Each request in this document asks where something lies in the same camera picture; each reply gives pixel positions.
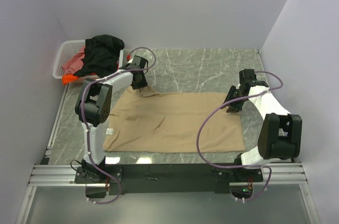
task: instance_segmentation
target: gray wall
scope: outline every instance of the gray wall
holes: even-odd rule
[[[65,35],[43,0],[0,4],[0,222],[13,223],[60,102],[52,64]]]
[[[300,159],[323,223],[339,220],[338,17],[339,0],[288,0],[262,50],[285,82],[274,95],[303,118]]]
[[[261,48],[286,0],[48,0],[69,39],[130,47]]]

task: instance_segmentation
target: black cloth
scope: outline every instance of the black cloth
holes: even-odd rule
[[[99,77],[105,77],[116,72],[120,50],[124,47],[122,40],[106,34],[87,39],[85,57],[81,59],[84,65],[73,75],[84,77],[95,73]]]

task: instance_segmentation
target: beige cloth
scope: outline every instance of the beige cloth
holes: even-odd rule
[[[125,90],[109,115],[113,135],[105,151],[196,153],[198,129],[225,100],[221,93],[159,93],[150,86]],[[245,150],[239,114],[218,111],[200,136],[203,153]]]

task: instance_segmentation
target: gray floor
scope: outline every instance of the gray floor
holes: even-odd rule
[[[244,68],[262,70],[257,50],[230,49],[154,49],[157,64],[147,74],[147,82],[159,92],[221,92],[227,93],[232,85],[239,83],[239,71]],[[151,60],[151,55],[143,50],[136,55]],[[266,80],[265,75],[258,79]],[[64,106],[60,114],[59,126],[55,132],[55,141],[50,165],[68,165],[72,159],[81,160],[84,154],[84,135],[81,124],[74,112],[74,106],[80,91],[80,84],[68,87]],[[122,91],[112,98],[112,106]],[[256,108],[246,102],[240,113],[246,148],[252,149],[262,126],[262,118]],[[212,162],[233,162],[237,152],[207,153]],[[108,163],[202,163],[198,154],[177,153],[107,153]]]
[[[27,223],[310,223],[298,185],[272,185],[242,204],[227,194],[126,194],[107,205],[86,202],[83,187],[38,187]]]

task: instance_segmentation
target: table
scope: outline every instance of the table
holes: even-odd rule
[[[153,49],[153,51],[157,55],[157,64],[146,74],[146,78],[148,84],[158,92],[227,93],[232,85],[239,83],[240,70],[244,68],[263,70],[257,49]],[[151,60],[148,51],[138,50],[135,55]],[[264,74],[258,74],[257,77],[258,80],[267,81]],[[83,158],[84,134],[78,116],[74,112],[80,88],[81,84],[68,85],[66,94],[61,100],[62,107],[52,135],[53,148],[49,165],[68,165],[73,159]],[[112,107],[122,92],[113,95]],[[250,150],[257,144],[263,120],[250,102],[244,104],[240,120],[244,143],[246,149]],[[212,162],[226,163],[233,162],[238,154],[239,152],[228,152],[204,155]],[[203,160],[195,153],[114,152],[106,153],[106,163],[174,164],[203,163]]]

